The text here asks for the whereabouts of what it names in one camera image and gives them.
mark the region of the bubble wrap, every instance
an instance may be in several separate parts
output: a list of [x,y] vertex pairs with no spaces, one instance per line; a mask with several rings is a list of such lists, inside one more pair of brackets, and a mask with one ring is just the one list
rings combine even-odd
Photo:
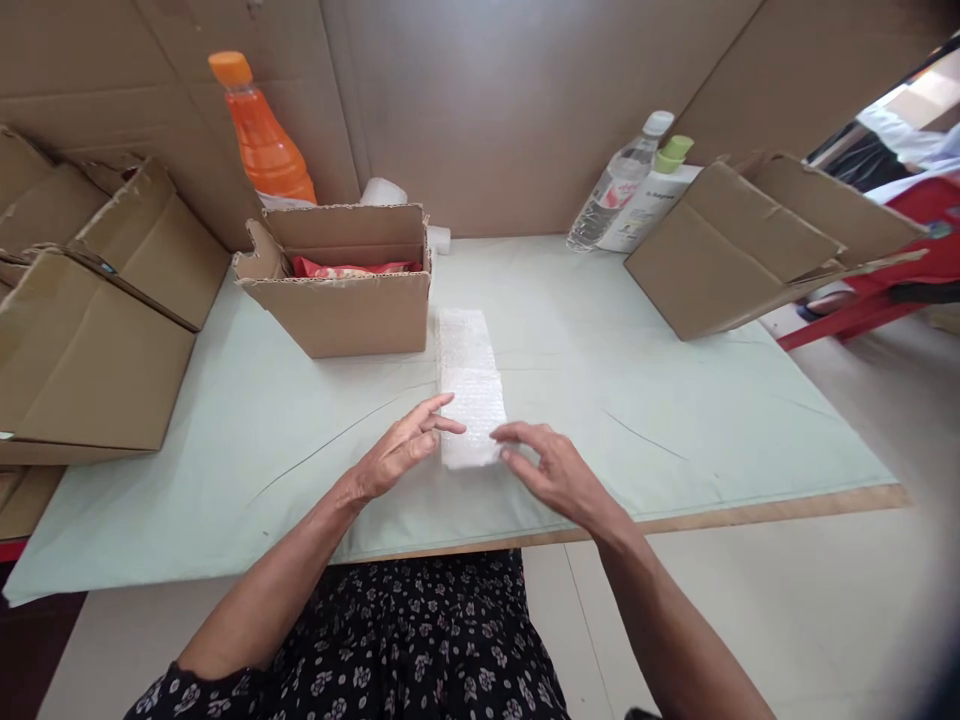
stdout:
[[467,426],[463,435],[444,433],[440,441],[443,464],[451,470],[482,467],[499,457],[490,432],[506,422],[503,388],[479,310],[442,309],[437,314],[437,364],[440,392],[455,393],[443,408],[444,417]]

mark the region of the wooden table edge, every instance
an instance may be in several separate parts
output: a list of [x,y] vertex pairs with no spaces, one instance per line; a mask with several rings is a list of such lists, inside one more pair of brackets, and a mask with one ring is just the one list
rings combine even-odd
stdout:
[[[868,512],[871,510],[892,510],[910,507],[913,503],[906,490],[899,483],[889,485],[872,485],[870,487],[843,490],[826,495],[815,495],[808,498],[794,500],[778,500],[776,502],[744,505],[725,510],[708,510],[691,515],[678,515],[658,520],[643,520],[637,523],[645,534],[677,532],[680,530],[704,530],[707,528],[730,527],[733,525],[750,525],[761,522],[775,522],[777,520],[799,520],[802,518],[825,517],[828,515],[843,515],[845,513]],[[428,548],[411,552],[382,555],[357,562],[374,562],[381,560],[401,560],[404,558],[435,557],[437,555],[453,555],[459,553],[485,552],[489,550],[508,550],[518,547],[533,547],[535,545],[553,545],[556,543],[578,542],[589,540],[590,536],[582,528],[569,530],[554,530],[552,532],[521,535],[498,540],[466,543],[452,547]]]

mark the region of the black floral dress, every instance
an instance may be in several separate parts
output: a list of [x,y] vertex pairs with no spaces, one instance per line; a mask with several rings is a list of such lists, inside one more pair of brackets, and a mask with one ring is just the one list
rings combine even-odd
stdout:
[[333,566],[269,671],[172,664],[128,720],[567,718],[519,550]]

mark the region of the red plastic chair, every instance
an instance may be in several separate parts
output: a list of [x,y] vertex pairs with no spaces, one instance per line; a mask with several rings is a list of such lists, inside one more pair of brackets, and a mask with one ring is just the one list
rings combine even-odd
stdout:
[[900,283],[940,284],[960,280],[960,172],[918,182],[888,207],[929,228],[928,236],[900,250],[926,249],[919,260],[901,263],[844,282],[860,296],[845,308],[784,335],[777,342],[786,351],[830,335],[848,342],[888,322],[926,307],[924,303],[895,303],[887,291]]

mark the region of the woman's left hand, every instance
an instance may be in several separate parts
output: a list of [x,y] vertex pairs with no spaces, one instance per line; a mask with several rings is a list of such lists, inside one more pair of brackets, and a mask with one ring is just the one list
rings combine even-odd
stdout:
[[397,484],[407,470],[420,464],[437,449],[439,438],[434,430],[460,435],[467,428],[437,411],[453,400],[453,393],[424,400],[410,413],[395,422],[370,452],[344,476],[355,485],[363,500],[380,497]]

